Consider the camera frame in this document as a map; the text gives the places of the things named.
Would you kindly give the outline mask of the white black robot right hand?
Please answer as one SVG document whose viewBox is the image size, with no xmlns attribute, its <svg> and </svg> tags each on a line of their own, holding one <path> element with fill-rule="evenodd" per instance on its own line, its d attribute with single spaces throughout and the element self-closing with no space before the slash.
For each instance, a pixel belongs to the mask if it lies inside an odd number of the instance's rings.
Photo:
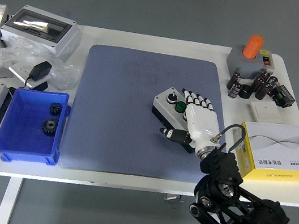
<svg viewBox="0 0 299 224">
<path fill-rule="evenodd" d="M 209 99 L 186 89 L 183 89 L 182 92 L 186 102 L 187 130 L 161 128 L 160 132 L 168 140 L 182 145 L 193 143 L 197 158 L 204 159 L 214 149 L 220 147 L 217 114 Z"/>
</svg>

